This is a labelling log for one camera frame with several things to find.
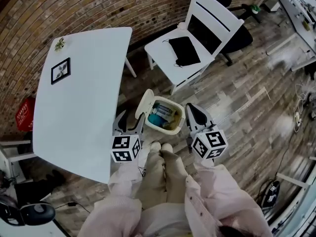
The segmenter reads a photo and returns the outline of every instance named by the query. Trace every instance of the small plant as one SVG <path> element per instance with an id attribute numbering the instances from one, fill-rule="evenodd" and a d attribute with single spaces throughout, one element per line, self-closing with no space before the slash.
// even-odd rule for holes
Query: small plant
<path id="1" fill-rule="evenodd" d="M 259 11 L 261 10 L 261 9 L 260 9 L 257 5 L 255 5 L 255 4 L 251 5 L 250 8 L 251 8 L 252 10 L 256 11 L 256 12 L 259 12 Z"/>
<path id="2" fill-rule="evenodd" d="M 55 51 L 59 51 L 60 49 L 64 47 L 64 45 L 65 45 L 64 38 L 60 38 L 60 40 L 55 45 Z"/>

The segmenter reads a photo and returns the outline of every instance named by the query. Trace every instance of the hair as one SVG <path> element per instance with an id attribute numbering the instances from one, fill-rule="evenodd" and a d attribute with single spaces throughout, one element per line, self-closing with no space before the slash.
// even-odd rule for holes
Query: hair
<path id="1" fill-rule="evenodd" d="M 229 226 L 220 226 L 219 232 L 222 234 L 223 237 L 256 237 L 255 235 L 247 231 L 238 230 Z"/>

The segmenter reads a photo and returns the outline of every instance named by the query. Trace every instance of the white chair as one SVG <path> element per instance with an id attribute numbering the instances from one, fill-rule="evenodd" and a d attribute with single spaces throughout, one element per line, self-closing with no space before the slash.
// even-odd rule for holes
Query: white chair
<path id="1" fill-rule="evenodd" d="M 191 0 L 185 21 L 187 26 L 192 15 L 200 20 L 221 41 L 212 54 L 188 30 L 175 29 L 145 46 L 150 68 L 153 69 L 155 65 L 158 65 L 173 84 L 171 94 L 201 75 L 243 24 L 242 19 L 237 19 L 216 0 Z M 200 63 L 176 67 L 174 64 L 177 56 L 171 45 L 164 40 L 184 36 L 190 38 L 199 56 Z"/>

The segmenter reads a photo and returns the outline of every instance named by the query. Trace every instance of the brick wall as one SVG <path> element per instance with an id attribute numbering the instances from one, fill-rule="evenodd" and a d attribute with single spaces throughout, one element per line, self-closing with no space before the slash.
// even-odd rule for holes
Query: brick wall
<path id="1" fill-rule="evenodd" d="M 190 0 L 0 0 L 0 138 L 22 134 L 14 115 L 35 96 L 51 41 L 59 36 L 131 26 L 131 43 L 185 19 Z M 255 0 L 233 0 L 232 6 Z"/>

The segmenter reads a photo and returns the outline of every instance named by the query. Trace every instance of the open trash can lid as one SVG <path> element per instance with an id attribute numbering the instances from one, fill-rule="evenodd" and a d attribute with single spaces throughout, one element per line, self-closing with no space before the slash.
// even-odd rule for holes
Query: open trash can lid
<path id="1" fill-rule="evenodd" d="M 145 94 L 142 97 L 142 100 L 140 101 L 137 107 L 137 110 L 135 112 L 135 118 L 138 119 L 142 113 L 145 113 L 146 118 L 148 118 L 153 108 L 154 103 L 155 103 L 154 92 L 151 89 L 147 89 Z"/>

